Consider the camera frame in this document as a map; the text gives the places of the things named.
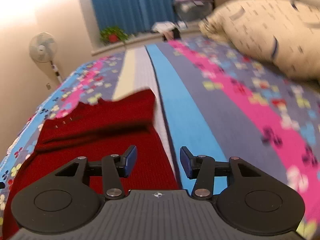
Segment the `blue stripe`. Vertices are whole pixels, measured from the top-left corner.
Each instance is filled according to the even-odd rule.
[[[209,79],[204,78],[202,71],[186,57],[175,56],[173,48],[168,43],[158,43],[157,47],[169,60],[189,91],[225,157],[228,159],[236,155],[250,161],[253,166],[272,174],[286,184],[286,169],[277,153],[272,147],[263,144],[259,129],[223,90],[207,90],[202,82]]]
[[[197,105],[168,59],[155,44],[146,47],[158,79],[182,186],[191,193],[195,180],[189,180],[183,171],[179,160],[182,146],[187,146],[194,155],[204,154],[214,157],[217,161],[227,160]],[[226,186],[225,179],[216,178],[214,193],[220,193]]]

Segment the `bed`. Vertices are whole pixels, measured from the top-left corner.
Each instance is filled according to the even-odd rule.
[[[150,87],[155,128],[170,164],[191,191],[181,146],[216,161],[239,156],[304,199],[298,232],[320,235],[320,95],[241,55],[223,42],[195,37],[130,49],[81,65],[35,111],[0,164],[0,225],[14,177],[32,154],[43,122],[66,116],[79,101],[117,100]],[[226,187],[215,180],[214,193]]]

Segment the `red sweater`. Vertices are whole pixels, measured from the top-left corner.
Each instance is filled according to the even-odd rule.
[[[3,238],[18,230],[11,214],[15,194],[78,156],[98,161],[105,155],[122,154],[134,144],[138,157],[130,177],[121,179],[124,190],[178,189],[153,127],[154,106],[155,96],[148,89],[117,102],[101,99],[95,106],[79,103],[69,115],[46,120],[33,154],[12,185],[4,210]],[[91,177],[90,187],[102,194],[102,177]]]

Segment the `window sill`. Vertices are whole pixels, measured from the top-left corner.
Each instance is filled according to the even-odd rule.
[[[191,26],[185,30],[180,30],[181,36],[183,36],[183,34],[198,33],[198,32],[199,32],[198,26]],[[106,52],[108,50],[117,49],[117,48],[121,48],[121,47],[125,48],[127,45],[131,45],[131,44],[135,44],[135,43],[139,43],[142,41],[147,41],[147,40],[151,40],[151,39],[155,39],[155,38],[161,38],[161,37],[162,37],[161,33],[146,33],[146,34],[141,35],[139,37],[128,39],[125,43],[120,41],[120,42],[116,42],[113,44],[108,44],[106,46],[103,46],[99,49],[91,51],[91,55],[95,56],[97,54]]]

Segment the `round black pad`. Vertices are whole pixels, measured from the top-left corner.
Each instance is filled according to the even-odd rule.
[[[262,236],[295,230],[305,210],[297,192],[268,177],[236,180],[220,193],[217,208],[234,228]]]
[[[245,196],[245,203],[256,211],[271,212],[277,210],[282,199],[273,192],[267,190],[256,190]]]
[[[79,228],[97,214],[100,199],[94,190],[68,177],[44,178],[18,192],[12,200],[11,211],[21,227],[57,234]]]
[[[48,190],[35,198],[35,205],[43,211],[59,211],[70,205],[72,197],[63,190]]]

